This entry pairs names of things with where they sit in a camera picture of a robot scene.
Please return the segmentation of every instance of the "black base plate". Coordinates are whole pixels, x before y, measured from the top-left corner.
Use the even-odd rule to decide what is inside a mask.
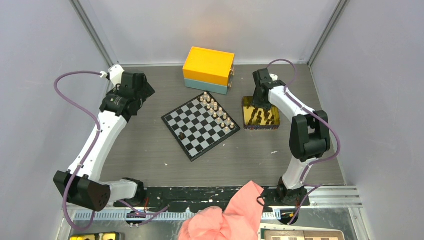
[[[275,186],[262,186],[265,196],[264,212],[272,212],[276,206],[296,207],[298,200],[279,199],[277,188]],[[231,198],[241,189],[241,186],[218,186],[218,187],[149,187],[146,189],[148,198],[147,207],[150,211],[156,212],[169,206],[171,213],[184,213],[190,207],[192,213],[197,213],[211,206],[218,206],[223,210],[227,207]],[[134,207],[144,207],[145,202]],[[306,199],[304,206],[309,206],[309,199]]]

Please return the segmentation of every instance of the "white square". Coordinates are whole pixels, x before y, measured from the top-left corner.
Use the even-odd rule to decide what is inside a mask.
[[[196,150],[196,148],[193,148],[190,151],[188,151],[188,153],[190,154],[190,156],[194,157],[196,156],[196,154],[198,154],[198,151]]]
[[[202,136],[205,140],[208,140],[211,137],[211,135],[208,132],[205,132]]]
[[[193,134],[193,133],[192,133],[192,131],[190,131],[190,129],[184,132],[184,135],[185,135],[186,137],[188,137],[188,136],[190,136],[190,135],[192,135],[192,134]]]
[[[209,132],[212,129],[212,126],[206,125],[206,126],[204,126],[204,129]]]
[[[196,127],[197,130],[200,130],[200,129],[203,128],[203,126],[202,126],[202,124],[200,122],[198,124],[196,124],[195,127]]]
[[[200,142],[197,139],[195,139],[191,142],[191,144],[193,145],[193,147],[197,147],[200,144]]]
[[[174,119],[171,119],[171,121],[168,122],[168,124],[172,127],[176,124],[177,122]]]
[[[202,146],[203,149],[206,149],[207,147],[209,147],[209,143],[207,141],[200,143],[200,145]]]
[[[187,145],[190,143],[190,140],[186,137],[186,138],[184,138],[183,140],[181,140],[181,143],[182,143],[184,146],[187,146]]]
[[[200,136],[201,136],[202,134],[200,133],[200,132],[198,132],[198,131],[195,131],[194,133],[193,133],[193,136],[195,137],[195,138],[199,138]]]
[[[220,137],[218,134],[214,134],[214,135],[212,136],[212,139],[213,139],[213,140],[215,140],[215,141],[218,141],[220,138],[221,138],[221,137]]]
[[[186,126],[187,126],[187,128],[188,128],[188,129],[191,129],[191,128],[192,128],[192,127],[194,127],[195,125],[194,125],[194,124],[190,121],[190,122],[188,122],[188,123],[187,123],[187,125],[186,125]]]
[[[178,113],[176,111],[174,111],[173,113],[171,113],[171,117],[174,119],[176,117],[178,117]]]

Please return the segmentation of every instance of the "white wall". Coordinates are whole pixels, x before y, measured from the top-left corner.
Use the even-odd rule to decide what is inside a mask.
[[[377,240],[422,239],[424,2],[353,0],[312,70]]]
[[[107,65],[66,1],[0,1],[0,233],[53,239],[62,198],[53,184],[82,149],[94,123],[56,95],[53,81]],[[64,79],[59,88],[98,112],[106,82]]]
[[[121,64],[181,64],[192,46],[235,53],[238,64],[267,64],[308,62],[338,0],[81,3]]]

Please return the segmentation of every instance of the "black square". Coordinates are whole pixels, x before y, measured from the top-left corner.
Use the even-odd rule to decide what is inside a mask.
[[[202,147],[202,145],[197,145],[196,147],[195,147],[195,149],[200,153],[200,151],[202,151],[203,150],[203,147]]]
[[[189,143],[189,144],[187,144],[187,145],[185,146],[185,148],[186,148],[188,151],[190,151],[190,150],[192,150],[192,149],[193,149],[193,144]]]
[[[187,137],[188,138],[188,140],[190,140],[190,142],[193,142],[195,139],[196,139],[196,137],[195,136],[193,136],[193,135],[190,135],[190,136],[188,136]]]
[[[185,131],[189,130],[189,128],[188,128],[186,125],[184,125],[184,126],[182,126],[182,127],[181,127],[181,130],[182,130],[183,132],[185,132]]]
[[[206,142],[207,142],[208,144],[213,144],[213,143],[215,142],[215,140],[214,140],[212,137],[210,137],[210,138],[208,138],[208,139],[206,140]]]
[[[217,132],[213,129],[211,129],[210,131],[207,132],[209,135],[213,136],[215,135]]]
[[[205,138],[203,136],[200,136],[197,138],[197,140],[199,141],[199,143],[203,143],[205,141]]]

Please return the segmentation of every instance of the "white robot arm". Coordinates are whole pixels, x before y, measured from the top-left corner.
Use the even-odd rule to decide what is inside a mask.
[[[101,211],[107,204],[125,199],[142,202],[145,198],[141,181],[124,178],[120,181],[99,182],[103,165],[118,135],[132,116],[136,116],[143,103],[155,93],[144,73],[128,73],[120,65],[108,70],[107,78],[115,88],[106,94],[98,114],[100,134],[96,145],[84,165],[76,173],[67,201],[94,211]],[[87,153],[98,129],[95,126],[85,146],[66,172],[57,171],[54,183],[62,196],[70,176],[76,171],[81,158]]]
[[[315,111],[303,104],[285,87],[284,82],[278,80],[276,75],[269,74],[266,68],[255,71],[253,79],[256,88],[252,105],[265,110],[269,110],[274,105],[291,123],[290,151],[293,156],[286,173],[279,181],[280,198],[295,198],[299,194],[303,195],[304,180],[311,169],[308,164],[321,158],[331,146],[329,129],[305,110],[315,113],[326,122],[328,122],[328,116],[323,110]]]

